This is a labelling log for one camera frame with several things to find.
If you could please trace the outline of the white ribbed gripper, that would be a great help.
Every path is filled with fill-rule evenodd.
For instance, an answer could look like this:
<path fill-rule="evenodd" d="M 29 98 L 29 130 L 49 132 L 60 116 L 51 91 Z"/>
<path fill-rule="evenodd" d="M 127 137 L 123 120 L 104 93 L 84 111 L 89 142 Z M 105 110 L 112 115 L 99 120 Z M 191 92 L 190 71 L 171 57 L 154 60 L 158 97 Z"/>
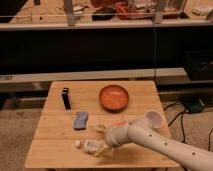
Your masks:
<path fill-rule="evenodd" d="M 104 139 L 106 144 L 103 145 L 96 153 L 96 157 L 108 157 L 113 153 L 112 148 L 116 148 L 127 144 L 130 142 L 127 131 L 128 131 L 128 124 L 124 125 L 113 125 L 106 129 L 104 125 L 96 125 L 94 130 L 98 133 L 102 133 L 104 135 Z"/>

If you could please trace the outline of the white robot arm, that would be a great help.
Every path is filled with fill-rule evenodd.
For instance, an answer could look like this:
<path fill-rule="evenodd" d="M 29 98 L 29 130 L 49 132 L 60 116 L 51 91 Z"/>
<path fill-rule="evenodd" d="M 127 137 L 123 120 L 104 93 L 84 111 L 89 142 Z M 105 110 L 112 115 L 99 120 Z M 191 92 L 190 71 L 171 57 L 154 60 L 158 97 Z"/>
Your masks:
<path fill-rule="evenodd" d="M 213 152 L 160 135 L 154 131 L 154 123 L 147 117 L 107 127 L 104 141 L 109 148 L 134 143 L 156 151 L 192 171 L 213 171 Z"/>

